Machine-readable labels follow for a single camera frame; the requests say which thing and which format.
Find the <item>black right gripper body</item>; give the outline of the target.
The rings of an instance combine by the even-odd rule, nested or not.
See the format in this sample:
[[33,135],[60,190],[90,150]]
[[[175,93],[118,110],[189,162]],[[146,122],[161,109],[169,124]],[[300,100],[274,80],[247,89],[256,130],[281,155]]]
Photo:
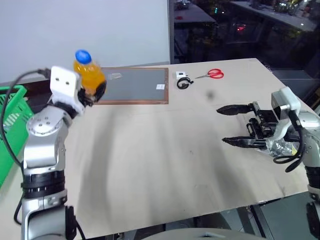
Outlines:
[[272,110],[262,110],[256,101],[248,104],[249,112],[255,117],[249,119],[246,125],[249,135],[256,139],[272,137],[278,124],[278,119]]

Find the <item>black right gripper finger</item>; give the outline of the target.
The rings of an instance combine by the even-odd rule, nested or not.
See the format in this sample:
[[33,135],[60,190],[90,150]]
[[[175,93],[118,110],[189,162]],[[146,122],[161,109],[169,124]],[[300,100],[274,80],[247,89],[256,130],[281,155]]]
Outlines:
[[222,141],[239,148],[266,148],[264,139],[256,139],[250,136],[224,137]]
[[254,105],[250,104],[231,104],[225,105],[216,110],[217,113],[226,116],[235,116],[238,114],[247,114],[254,110]]

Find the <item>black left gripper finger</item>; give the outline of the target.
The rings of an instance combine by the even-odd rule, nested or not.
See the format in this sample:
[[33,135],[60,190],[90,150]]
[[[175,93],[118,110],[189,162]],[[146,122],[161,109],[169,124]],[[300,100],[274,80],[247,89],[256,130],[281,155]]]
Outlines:
[[107,82],[104,81],[96,88],[96,91],[94,94],[94,100],[99,101],[102,98],[102,96],[105,94],[106,89],[107,89]]

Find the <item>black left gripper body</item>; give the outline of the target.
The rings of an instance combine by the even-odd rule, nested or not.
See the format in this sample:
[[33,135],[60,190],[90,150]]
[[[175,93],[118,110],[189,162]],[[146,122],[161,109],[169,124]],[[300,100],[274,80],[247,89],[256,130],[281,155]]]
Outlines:
[[97,98],[95,96],[87,95],[84,88],[80,88],[80,90],[77,93],[77,97],[78,97],[78,100],[80,101],[80,103],[85,108],[92,107],[97,102]]

